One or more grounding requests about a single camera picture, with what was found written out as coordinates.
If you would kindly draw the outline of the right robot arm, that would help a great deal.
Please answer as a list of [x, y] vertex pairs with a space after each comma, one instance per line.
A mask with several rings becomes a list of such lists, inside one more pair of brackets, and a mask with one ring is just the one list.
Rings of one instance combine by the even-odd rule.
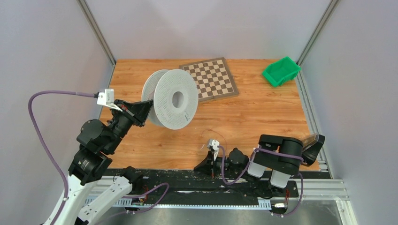
[[299, 173], [304, 159], [303, 141], [286, 136], [261, 135], [258, 147], [252, 150], [250, 156], [238, 148], [229, 154], [216, 139], [209, 139], [207, 156], [194, 167], [195, 172], [214, 177], [221, 175], [226, 185], [236, 183], [243, 175], [261, 178], [266, 168], [272, 170], [268, 182], [269, 192], [281, 195], [287, 189], [287, 182], [292, 175]]

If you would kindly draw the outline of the grey cable spool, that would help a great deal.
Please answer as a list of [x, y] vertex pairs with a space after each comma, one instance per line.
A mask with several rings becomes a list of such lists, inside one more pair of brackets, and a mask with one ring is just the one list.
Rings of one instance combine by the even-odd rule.
[[171, 130], [187, 126], [195, 116], [199, 96], [193, 77], [181, 69], [162, 69], [146, 80], [141, 100], [153, 101], [148, 119]]

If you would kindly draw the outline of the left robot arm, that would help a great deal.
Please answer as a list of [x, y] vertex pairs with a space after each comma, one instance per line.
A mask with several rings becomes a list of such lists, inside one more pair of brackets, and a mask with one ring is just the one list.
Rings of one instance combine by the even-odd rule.
[[110, 107], [112, 119], [104, 124], [98, 119], [88, 120], [77, 136], [79, 150], [68, 168], [64, 190], [46, 225], [87, 225], [78, 214], [83, 203], [112, 163], [115, 153], [132, 126], [143, 127], [153, 107], [153, 101], [129, 103], [115, 100]]

